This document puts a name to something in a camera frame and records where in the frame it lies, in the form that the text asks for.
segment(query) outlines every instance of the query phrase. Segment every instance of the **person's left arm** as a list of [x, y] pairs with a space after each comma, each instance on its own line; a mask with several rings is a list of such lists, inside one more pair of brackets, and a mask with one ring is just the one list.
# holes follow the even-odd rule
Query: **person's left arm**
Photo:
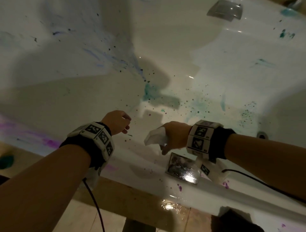
[[[109, 112], [102, 123], [111, 134], [127, 133], [131, 118]], [[0, 227], [9, 231], [53, 231], [91, 163], [80, 146], [60, 147], [0, 186]]]

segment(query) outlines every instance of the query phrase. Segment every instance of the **hand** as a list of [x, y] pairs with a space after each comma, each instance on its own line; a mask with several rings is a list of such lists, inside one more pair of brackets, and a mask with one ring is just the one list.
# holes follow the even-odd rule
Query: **hand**
[[162, 154], [166, 155], [172, 149], [184, 148], [187, 145], [189, 131], [192, 126], [182, 122], [167, 122], [163, 125], [166, 129], [168, 143], [166, 146], [160, 146]]
[[115, 110], [107, 113], [101, 122], [109, 127], [112, 135], [116, 135], [120, 132], [127, 134], [131, 120], [131, 117], [124, 111]]

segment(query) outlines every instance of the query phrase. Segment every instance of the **white tissue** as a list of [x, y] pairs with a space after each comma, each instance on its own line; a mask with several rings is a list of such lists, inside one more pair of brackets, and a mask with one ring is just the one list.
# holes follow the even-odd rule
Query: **white tissue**
[[150, 144], [159, 144], [159, 145], [165, 145], [168, 141], [168, 138], [166, 136], [166, 130], [164, 127], [159, 127], [155, 130], [151, 130], [147, 137], [144, 140], [144, 144], [150, 145]]

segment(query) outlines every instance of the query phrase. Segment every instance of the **person's left hand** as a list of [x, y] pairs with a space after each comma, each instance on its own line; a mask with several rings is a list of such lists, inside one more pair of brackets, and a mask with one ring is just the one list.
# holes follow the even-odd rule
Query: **person's left hand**
[[124, 111], [115, 110], [107, 113], [101, 122], [109, 127], [112, 135], [116, 135], [120, 132], [127, 134], [131, 120], [131, 117]]

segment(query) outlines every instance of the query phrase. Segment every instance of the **dark green object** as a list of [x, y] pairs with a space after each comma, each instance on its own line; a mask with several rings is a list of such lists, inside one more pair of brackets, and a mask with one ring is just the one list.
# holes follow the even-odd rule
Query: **dark green object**
[[6, 169], [13, 165], [14, 156], [13, 155], [5, 155], [0, 157], [0, 169]]

